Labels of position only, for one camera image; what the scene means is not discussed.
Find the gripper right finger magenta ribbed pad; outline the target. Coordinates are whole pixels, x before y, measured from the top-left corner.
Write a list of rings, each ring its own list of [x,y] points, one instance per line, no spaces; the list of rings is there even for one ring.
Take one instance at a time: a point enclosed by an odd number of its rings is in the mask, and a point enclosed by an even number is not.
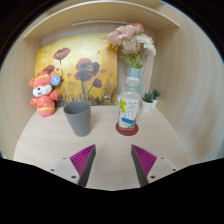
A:
[[[165,156],[156,157],[136,145],[131,146],[131,155],[141,187],[178,170]]]

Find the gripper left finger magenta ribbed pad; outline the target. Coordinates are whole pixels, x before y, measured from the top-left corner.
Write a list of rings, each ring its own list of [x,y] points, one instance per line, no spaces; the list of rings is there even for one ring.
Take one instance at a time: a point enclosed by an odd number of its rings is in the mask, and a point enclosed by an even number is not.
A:
[[[96,146],[90,145],[70,157],[63,157],[50,172],[81,187],[87,185],[96,155]]]

